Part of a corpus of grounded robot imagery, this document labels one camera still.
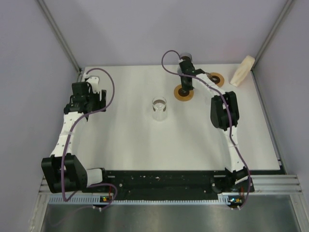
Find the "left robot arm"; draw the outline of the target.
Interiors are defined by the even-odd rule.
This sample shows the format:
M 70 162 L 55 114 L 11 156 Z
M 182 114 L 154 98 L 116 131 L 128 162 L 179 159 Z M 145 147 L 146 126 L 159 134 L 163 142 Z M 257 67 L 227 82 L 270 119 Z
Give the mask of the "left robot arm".
M 72 95 L 64 107 L 64 121 L 58 141 L 50 157 L 41 162 L 52 193 L 62 191 L 61 173 L 64 173 L 66 192 L 84 190 L 91 185 L 103 192 L 109 187 L 109 179 L 104 177 L 104 168 L 86 169 L 77 157 L 81 136 L 88 122 L 86 114 L 106 106 L 106 91 L 100 90 L 98 84 L 97 76 L 72 84 Z

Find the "cream filter holder box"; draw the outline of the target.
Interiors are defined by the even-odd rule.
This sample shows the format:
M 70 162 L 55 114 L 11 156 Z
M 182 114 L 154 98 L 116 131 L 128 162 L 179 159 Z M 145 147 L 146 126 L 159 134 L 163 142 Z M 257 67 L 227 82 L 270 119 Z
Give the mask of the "cream filter holder box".
M 246 56 L 245 59 L 239 65 L 239 67 L 236 69 L 232 79 L 230 80 L 230 84 L 235 87 L 238 87 L 246 78 L 249 71 L 252 69 L 254 63 L 255 58 L 251 56 Z

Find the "clear glass cup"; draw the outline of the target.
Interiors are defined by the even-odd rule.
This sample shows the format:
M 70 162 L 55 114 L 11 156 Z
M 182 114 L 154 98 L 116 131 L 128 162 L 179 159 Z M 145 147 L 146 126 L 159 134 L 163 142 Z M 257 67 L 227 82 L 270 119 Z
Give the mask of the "clear glass cup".
M 152 117 L 156 121 L 163 121 L 167 118 L 167 100 L 164 97 L 153 98 Z

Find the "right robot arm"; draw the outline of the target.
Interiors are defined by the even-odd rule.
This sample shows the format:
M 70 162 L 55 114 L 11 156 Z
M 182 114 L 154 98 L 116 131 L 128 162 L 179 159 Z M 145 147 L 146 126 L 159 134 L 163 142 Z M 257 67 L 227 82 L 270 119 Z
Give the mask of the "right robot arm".
M 181 84 L 175 88 L 174 95 L 180 101 L 192 99 L 194 89 L 200 89 L 210 96 L 211 123 L 222 132 L 226 141 L 225 185 L 230 191 L 237 191 L 242 187 L 243 181 L 248 179 L 248 168 L 243 158 L 239 156 L 237 141 L 239 108 L 235 92 L 224 91 L 222 86 L 225 80 L 220 74 L 196 69 L 187 56 L 179 61 L 178 75 Z

